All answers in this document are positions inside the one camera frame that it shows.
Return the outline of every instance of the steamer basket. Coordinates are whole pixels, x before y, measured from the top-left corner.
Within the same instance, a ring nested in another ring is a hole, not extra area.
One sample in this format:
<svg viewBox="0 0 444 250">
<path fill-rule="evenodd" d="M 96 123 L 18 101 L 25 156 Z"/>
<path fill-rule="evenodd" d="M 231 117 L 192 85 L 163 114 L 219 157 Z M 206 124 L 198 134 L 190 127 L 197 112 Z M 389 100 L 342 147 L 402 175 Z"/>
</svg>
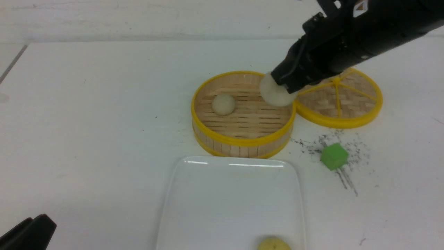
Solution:
<svg viewBox="0 0 444 250">
<path fill-rule="evenodd" d="M 269 158 L 281 151 L 290 139 L 296 116 L 296 102 L 286 107 L 265 103 L 259 92 L 263 74 L 228 72 L 207 80 L 191 103 L 194 135 L 212 155 Z M 215 114 L 211 103 L 219 94 L 236 100 L 236 109 L 227 116 Z"/>
</svg>

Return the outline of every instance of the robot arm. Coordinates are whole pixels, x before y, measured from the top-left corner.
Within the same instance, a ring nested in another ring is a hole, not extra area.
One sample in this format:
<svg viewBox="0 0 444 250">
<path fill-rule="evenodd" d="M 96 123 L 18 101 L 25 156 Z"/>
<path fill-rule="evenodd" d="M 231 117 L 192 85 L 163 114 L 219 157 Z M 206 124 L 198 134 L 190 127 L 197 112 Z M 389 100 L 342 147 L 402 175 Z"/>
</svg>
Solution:
<svg viewBox="0 0 444 250">
<path fill-rule="evenodd" d="M 444 25 L 443 0 L 317 0 L 305 35 L 271 72 L 294 93 Z"/>
</svg>

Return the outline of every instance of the rectangular plate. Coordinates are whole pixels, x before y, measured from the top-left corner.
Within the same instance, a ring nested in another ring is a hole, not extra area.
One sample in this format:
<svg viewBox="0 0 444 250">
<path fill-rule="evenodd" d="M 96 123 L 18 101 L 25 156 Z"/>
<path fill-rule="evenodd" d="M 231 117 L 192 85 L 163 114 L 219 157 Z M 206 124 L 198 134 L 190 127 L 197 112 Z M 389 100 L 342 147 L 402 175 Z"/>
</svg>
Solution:
<svg viewBox="0 0 444 250">
<path fill-rule="evenodd" d="M 231 157 L 187 157 L 176 165 L 157 250 L 255 250 L 270 236 L 306 249 L 292 165 Z"/>
</svg>

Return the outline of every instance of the green cube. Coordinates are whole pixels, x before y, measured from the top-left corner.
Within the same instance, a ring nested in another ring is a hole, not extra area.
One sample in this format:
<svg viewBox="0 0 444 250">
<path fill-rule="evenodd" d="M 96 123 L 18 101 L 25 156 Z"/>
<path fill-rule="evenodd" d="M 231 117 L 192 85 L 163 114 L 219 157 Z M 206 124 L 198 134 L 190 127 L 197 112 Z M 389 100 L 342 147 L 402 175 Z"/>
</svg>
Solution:
<svg viewBox="0 0 444 250">
<path fill-rule="evenodd" d="M 331 171 L 337 170 L 347 163 L 349 153 L 339 144 L 330 145 L 322 151 L 321 162 Z"/>
</svg>

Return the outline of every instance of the yellow rim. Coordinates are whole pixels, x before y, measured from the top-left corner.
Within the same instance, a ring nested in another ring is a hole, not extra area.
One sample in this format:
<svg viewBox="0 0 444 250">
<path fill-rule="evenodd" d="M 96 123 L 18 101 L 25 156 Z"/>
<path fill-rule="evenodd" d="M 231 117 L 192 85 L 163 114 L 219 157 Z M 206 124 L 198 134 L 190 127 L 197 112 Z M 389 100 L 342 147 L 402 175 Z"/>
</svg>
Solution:
<svg viewBox="0 0 444 250">
<path fill-rule="evenodd" d="M 313 123 L 316 123 L 318 125 L 325 126 L 325 127 L 335 128 L 335 129 L 357 128 L 357 127 L 364 126 L 364 125 L 368 124 L 369 122 L 373 121 L 376 118 L 376 116 L 378 116 L 379 111 L 382 108 L 382 103 L 383 103 L 382 92 L 379 89 L 378 85 L 366 74 L 362 73 L 361 71 L 359 71 L 357 69 L 351 69 L 351 70 L 353 72 L 356 72 L 359 75 L 363 76 L 367 81 L 370 82 L 372 87 L 375 89 L 376 99 L 373 97 L 370 97 L 370 99 L 373 99 L 376 102 L 375 107 L 372 109 L 372 111 L 370 111 L 369 113 L 367 113 L 361 117 L 356 117 L 356 118 L 349 118 L 349 119 L 333 118 L 333 117 L 323 116 L 319 113 L 312 111 L 311 109 L 307 108 L 300 101 L 298 101 L 296 99 L 297 113 Z M 343 84 L 339 84 L 339 85 L 341 87 L 347 88 L 346 85 L 343 85 Z M 336 85 L 336 99 L 339 102 L 337 85 Z M 340 105 L 338 105 L 338 111 L 339 111 L 339 113 L 341 112 Z"/>
<path fill-rule="evenodd" d="M 194 133 L 194 137 L 196 138 L 197 142 L 199 143 L 199 145 L 208 153 L 214 155 L 214 156 L 224 156 L 224 157 L 229 157 L 229 155 L 224 155 L 222 153 L 216 152 L 212 149 L 210 149 L 207 145 L 205 145 L 197 136 L 196 133 Z M 282 149 L 285 148 L 285 146 L 287 146 L 288 141 L 290 140 L 290 137 L 288 137 L 288 139 L 284 142 L 284 144 L 282 144 L 281 146 L 279 146 L 277 149 L 271 151 L 270 153 L 266 153 L 264 155 L 261 156 L 257 156 L 256 158 L 261 158 L 261 159 L 268 159 L 272 156 L 274 156 L 275 154 L 279 153 Z"/>
<path fill-rule="evenodd" d="M 197 97 L 197 94 L 199 93 L 199 91 L 205 85 L 207 85 L 208 83 L 210 83 L 214 79 L 217 79 L 217 78 L 220 78 L 220 77 L 224 77 L 224 76 L 227 76 L 227 75 L 233 75 L 233 74 L 253 74 L 253 75 L 258 75 L 258 76 L 264 76 L 264 74 L 262 74 L 262 73 L 253 72 L 253 71 L 232 71 L 232 72 L 227 72 L 227 73 L 224 73 L 224 74 L 220 74 L 220 75 L 215 76 L 213 78 L 210 78 L 206 82 L 204 82 L 196 90 L 196 93 L 194 93 L 193 100 L 191 102 L 191 115 L 192 115 L 193 120 L 196 123 L 197 127 L 199 128 L 199 130 L 201 130 L 206 136 L 208 136 L 210 138 L 213 138 L 213 139 L 217 140 L 218 142 L 229 144 L 229 145 L 234 145 L 234 146 L 240 146 L 240 147 L 250 147 L 250 146 L 258 146 L 258 145 L 267 144 L 267 143 L 270 143 L 272 141 L 275 141 L 275 140 L 279 139 L 286 132 L 288 132 L 288 130 L 293 126 L 293 121 L 294 121 L 294 118 L 296 117 L 296 101 L 293 102 L 293 110 L 292 110 L 290 119 L 288 120 L 288 122 L 280 130 L 274 132 L 273 134 L 270 134 L 270 135 L 267 135 L 267 136 L 264 136 L 264 137 L 261 137 L 261 138 L 257 138 L 257 139 L 240 139 L 240 138 L 232 138 L 232 137 L 224 136 L 224 135 L 216 133 L 213 130 L 207 128 L 199 120 L 199 118 L 198 118 L 198 116 L 196 114 L 196 110 L 194 109 L 194 102 L 196 100 L 196 97 Z"/>
</svg>

